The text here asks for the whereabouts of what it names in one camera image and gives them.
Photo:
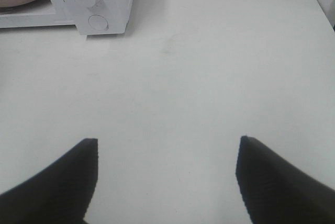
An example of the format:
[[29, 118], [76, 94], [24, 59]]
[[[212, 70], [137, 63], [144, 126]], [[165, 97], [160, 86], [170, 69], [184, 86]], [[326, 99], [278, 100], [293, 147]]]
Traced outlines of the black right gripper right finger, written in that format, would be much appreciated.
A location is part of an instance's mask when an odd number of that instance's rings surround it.
[[334, 189], [256, 138], [241, 137], [236, 178], [252, 223], [334, 223]]

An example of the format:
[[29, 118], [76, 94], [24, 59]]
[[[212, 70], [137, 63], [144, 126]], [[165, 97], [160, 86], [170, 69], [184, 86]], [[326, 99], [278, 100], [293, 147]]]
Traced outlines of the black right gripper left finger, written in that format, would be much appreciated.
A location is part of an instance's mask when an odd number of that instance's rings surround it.
[[85, 223], [98, 180], [98, 140], [83, 139], [1, 194], [1, 223]]

